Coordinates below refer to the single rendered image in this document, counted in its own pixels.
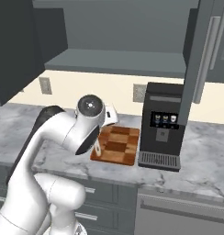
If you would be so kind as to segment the grey drawer front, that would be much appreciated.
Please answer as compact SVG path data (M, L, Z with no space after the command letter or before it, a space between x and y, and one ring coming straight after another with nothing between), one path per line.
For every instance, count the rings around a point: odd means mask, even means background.
M6 178L8 174L9 174L9 167L0 165L0 208L2 207L6 199L6 192L7 192Z
M113 186L111 184L96 181L85 181L84 186L95 189L94 194L86 193L86 198L88 200L106 203L113 202Z
M111 209L96 205L84 204L75 212L97 216L97 221L78 218L79 222L85 227L88 235L109 235L109 230L113 228L113 212Z

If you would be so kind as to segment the grey cabinet shelf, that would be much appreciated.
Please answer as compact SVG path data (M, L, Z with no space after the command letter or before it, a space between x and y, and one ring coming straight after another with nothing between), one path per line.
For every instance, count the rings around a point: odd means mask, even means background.
M185 77L185 60L179 53L68 49L45 63L55 71L108 73L171 78Z

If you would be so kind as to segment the black coffee machine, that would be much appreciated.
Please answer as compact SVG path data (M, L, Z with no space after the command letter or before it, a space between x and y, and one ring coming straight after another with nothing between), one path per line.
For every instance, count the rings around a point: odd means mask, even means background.
M178 172L185 126L177 123L182 84L148 82L144 97L138 166Z

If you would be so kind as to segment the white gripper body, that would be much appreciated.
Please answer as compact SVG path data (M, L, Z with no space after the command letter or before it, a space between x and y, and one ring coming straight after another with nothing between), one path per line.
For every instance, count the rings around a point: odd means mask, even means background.
M115 107L109 106L108 112L110 114L109 123L110 124L117 124L118 123L118 112L116 111Z

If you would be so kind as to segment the dark grey cabinet door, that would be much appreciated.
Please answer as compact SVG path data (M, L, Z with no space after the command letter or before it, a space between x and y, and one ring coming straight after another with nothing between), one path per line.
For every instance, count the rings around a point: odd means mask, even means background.
M0 106L43 72L32 0L0 0Z

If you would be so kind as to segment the grey closed cabinet door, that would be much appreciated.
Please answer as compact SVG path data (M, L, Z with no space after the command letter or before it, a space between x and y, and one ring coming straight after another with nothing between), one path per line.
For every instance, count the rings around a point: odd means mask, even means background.
M212 8L213 17L221 17L224 7L224 0L214 0ZM211 83L224 83L224 31L218 49L218 56L213 70L208 69L207 81Z

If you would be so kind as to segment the brown checkered cutting board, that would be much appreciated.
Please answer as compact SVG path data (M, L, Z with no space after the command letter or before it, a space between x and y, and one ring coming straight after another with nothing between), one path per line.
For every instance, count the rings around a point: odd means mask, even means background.
M90 159L132 166L135 163L140 130L119 126L102 127L98 137L101 154L92 150Z

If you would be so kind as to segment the grey dishwasher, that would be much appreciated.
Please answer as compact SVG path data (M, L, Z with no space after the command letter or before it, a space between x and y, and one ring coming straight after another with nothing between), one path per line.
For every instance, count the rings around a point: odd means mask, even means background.
M173 201L224 210L224 207L207 203L139 193L136 209L135 235L224 235L224 221L222 220L180 216L173 213L141 208L140 203L142 199L148 201Z

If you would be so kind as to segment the grey wall outlet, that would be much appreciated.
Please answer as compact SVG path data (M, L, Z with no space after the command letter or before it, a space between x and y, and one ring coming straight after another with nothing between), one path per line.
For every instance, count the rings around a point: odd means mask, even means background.
M41 92L44 95L51 95L52 94L51 86L50 86L50 79L48 77L40 77L39 84L40 84Z
M136 103L143 103L146 92L145 84L134 84L133 85L133 101Z

